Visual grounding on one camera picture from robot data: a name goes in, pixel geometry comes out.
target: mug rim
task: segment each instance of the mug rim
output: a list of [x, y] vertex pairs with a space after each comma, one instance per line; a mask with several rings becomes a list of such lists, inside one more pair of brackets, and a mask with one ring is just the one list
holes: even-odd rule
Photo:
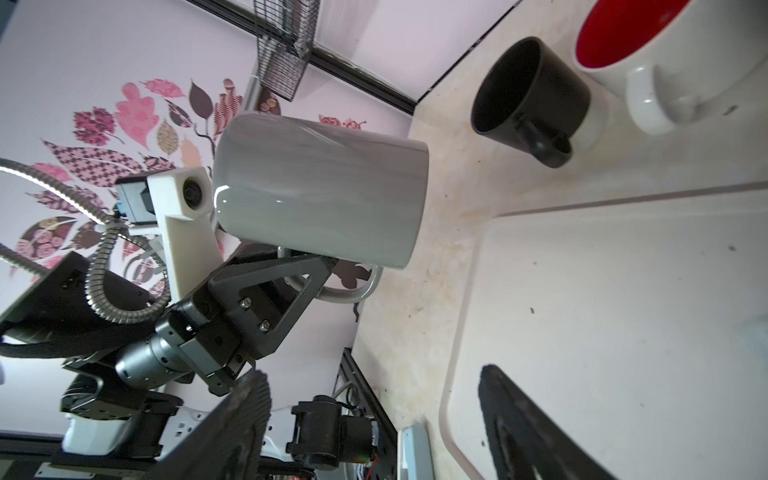
[[[489, 78], [494, 73], [496, 68], [500, 67], [501, 63], [508, 58], [508, 56], [510, 55], [510, 53], [512, 52], [513, 49], [517, 48], [520, 44], [522, 44], [524, 42], [528, 42], [528, 41], [533, 41], [538, 46], [538, 63], [536, 64], [536, 72], [534, 73], [533, 78], [531, 79], [531, 81], [528, 84], [528, 88], [525, 91], [525, 95], [523, 95], [522, 99], [518, 102], [518, 105], [510, 112], [509, 116], [507, 116], [502, 122], [500, 122], [499, 124], [497, 124], [493, 128], [488, 129], [486, 131], [478, 130], [478, 128], [475, 126], [475, 114], [477, 113], [478, 99], [480, 98], [480, 93], [481, 93], [483, 87], [485, 86], [485, 82], [489, 80]], [[491, 66], [490, 70], [488, 70], [488, 73], [485, 74], [482, 82], [480, 83], [480, 87], [478, 88], [478, 93], [475, 95], [475, 100], [472, 102], [472, 111], [470, 113], [470, 117], [469, 117], [470, 122], [469, 123], [472, 126], [472, 130], [476, 134], [483, 135], [483, 136], [490, 134], [496, 128], [498, 128], [501, 125], [503, 125], [509, 118], [511, 118], [512, 115], [514, 115], [515, 112], [518, 110], [520, 105], [523, 105], [528, 100], [528, 98], [531, 96], [531, 86], [536, 83], [536, 80], [538, 79], [538, 77], [539, 77], [539, 75], [541, 73], [541, 66], [544, 63], [541, 60], [542, 57], [544, 56], [544, 46], [545, 46], [545, 43], [539, 37], [537, 37], [535, 35], [529, 35], [528, 37], [521, 38], [520, 40], [516, 41], [514, 44], [512, 44], [511, 47], [507, 48], [507, 50], [502, 54], [502, 56], [500, 56], [499, 58], [496, 59], [496, 61]]]
[[598, 3], [605, 1], [605, 0], [598, 0], [595, 2], [592, 7], [589, 9], [589, 12], [587, 12], [587, 15], [581, 20], [581, 24], [579, 25], [578, 32], [576, 34], [576, 41], [574, 42], [574, 46], [571, 49], [571, 57], [573, 59], [574, 65], [578, 67], [579, 70], [586, 72], [586, 73], [594, 73], [599, 71], [606, 71], [609, 68], [615, 68], [618, 65], [621, 65], [623, 63], [630, 63], [630, 60], [635, 57], [641, 55], [641, 52], [644, 52], [646, 50], [650, 50], [651, 48], [655, 48], [656, 44], [661, 42], [661, 39], [669, 32], [670, 28], [672, 28], [675, 24], [679, 23], [682, 19], [683, 15], [685, 15], [688, 10], [693, 8], [695, 4], [697, 4], [700, 0], [690, 0], [687, 5], [685, 5], [678, 13], [675, 15], [675, 18], [672, 19], [671, 22], [669, 22], [664, 28], [662, 28], [656, 35], [653, 36], [651, 40], [645, 43], [642, 47], [638, 48], [637, 50], [633, 51], [629, 55], [623, 57], [620, 60], [617, 60], [611, 64], [604, 65], [602, 67], [587, 67], [584, 66], [578, 59], [578, 56], [576, 55], [576, 48], [578, 47], [578, 39], [581, 37], [581, 32], [584, 30], [584, 23], [587, 21], [587, 18], [589, 18], [589, 15], [591, 15], [594, 8], [598, 5]]

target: gray mug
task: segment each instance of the gray mug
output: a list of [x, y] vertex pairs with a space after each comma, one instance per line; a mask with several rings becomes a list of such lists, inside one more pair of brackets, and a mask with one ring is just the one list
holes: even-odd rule
[[[429, 171], [426, 144], [245, 111], [221, 134], [214, 206], [236, 237], [374, 266], [365, 286], [325, 289], [337, 303], [376, 287], [413, 253]], [[303, 279], [286, 279], [294, 288]]]

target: white tray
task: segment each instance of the white tray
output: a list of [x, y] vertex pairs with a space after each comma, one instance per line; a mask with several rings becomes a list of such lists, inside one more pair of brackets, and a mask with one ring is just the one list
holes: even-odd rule
[[768, 478], [768, 367], [744, 344], [766, 315], [765, 190], [495, 219], [443, 440], [468, 475], [496, 478], [477, 393], [494, 363], [621, 480]]

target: marble tabletop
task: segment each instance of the marble tabletop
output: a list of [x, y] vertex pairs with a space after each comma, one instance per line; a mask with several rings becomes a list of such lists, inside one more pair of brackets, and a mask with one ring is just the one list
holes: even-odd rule
[[441, 439], [440, 400], [472, 249], [488, 220], [768, 180], [767, 63], [705, 105], [700, 121], [656, 137], [643, 134], [616, 97], [589, 81], [597, 94], [607, 95], [609, 128], [592, 151], [558, 170], [472, 131], [475, 93], [498, 57], [517, 40], [536, 35], [573, 65], [578, 26], [593, 3], [522, 0], [414, 114], [410, 137], [430, 150], [419, 239], [410, 264], [387, 270], [366, 301], [353, 355], [396, 428], [415, 422], [427, 427], [440, 480], [466, 477]]

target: black mug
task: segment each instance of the black mug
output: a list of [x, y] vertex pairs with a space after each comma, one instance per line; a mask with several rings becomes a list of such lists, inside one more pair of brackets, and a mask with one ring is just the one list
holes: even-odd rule
[[590, 96], [587, 84], [540, 38], [523, 38], [482, 82], [472, 129], [547, 167], [562, 167], [573, 154], [568, 139], [587, 115]]

